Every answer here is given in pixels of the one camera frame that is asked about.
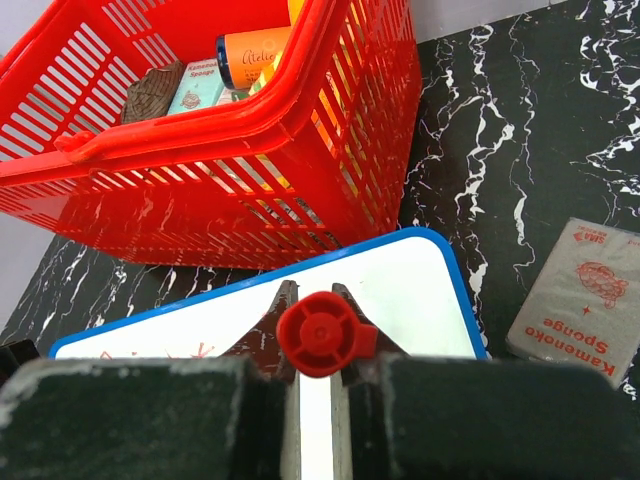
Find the marble countertop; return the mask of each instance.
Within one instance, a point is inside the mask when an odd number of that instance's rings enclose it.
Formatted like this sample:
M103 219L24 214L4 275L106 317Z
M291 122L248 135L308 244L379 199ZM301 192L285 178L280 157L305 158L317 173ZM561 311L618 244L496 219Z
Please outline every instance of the marble countertop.
M449 239L490 354L567 220L640 230L637 0L570 0L419 46L399 226ZM57 237L0 343L59 338L255 271L131 265ZM621 390L636 407L640 368Z

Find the konjac sponge package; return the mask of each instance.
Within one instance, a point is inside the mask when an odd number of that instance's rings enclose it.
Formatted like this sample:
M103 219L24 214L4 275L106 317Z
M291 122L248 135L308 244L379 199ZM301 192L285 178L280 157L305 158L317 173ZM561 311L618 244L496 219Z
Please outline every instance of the konjac sponge package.
M509 331L513 353L624 379L640 344L640 236L571 219Z

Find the basket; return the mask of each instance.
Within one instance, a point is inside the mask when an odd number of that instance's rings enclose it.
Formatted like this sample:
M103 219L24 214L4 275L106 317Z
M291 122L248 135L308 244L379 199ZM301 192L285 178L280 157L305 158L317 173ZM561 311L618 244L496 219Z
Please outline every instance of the basket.
M146 264L273 269L396 227L421 90L409 0L307 1L255 96L119 125L149 68L286 1L57 0L0 63L0 211Z

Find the bottle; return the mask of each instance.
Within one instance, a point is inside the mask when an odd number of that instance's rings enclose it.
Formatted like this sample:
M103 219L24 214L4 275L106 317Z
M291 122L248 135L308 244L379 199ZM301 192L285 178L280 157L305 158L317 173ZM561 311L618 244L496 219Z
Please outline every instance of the bottle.
M251 88L262 69L284 50L290 33L291 27L280 27L218 37L218 66L225 86L231 90Z

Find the gray floor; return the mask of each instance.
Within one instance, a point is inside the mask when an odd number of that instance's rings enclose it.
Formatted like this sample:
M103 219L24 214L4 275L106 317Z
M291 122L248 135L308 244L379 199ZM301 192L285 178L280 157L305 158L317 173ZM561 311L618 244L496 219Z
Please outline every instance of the gray floor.
M52 239L53 233L0 213L0 331Z

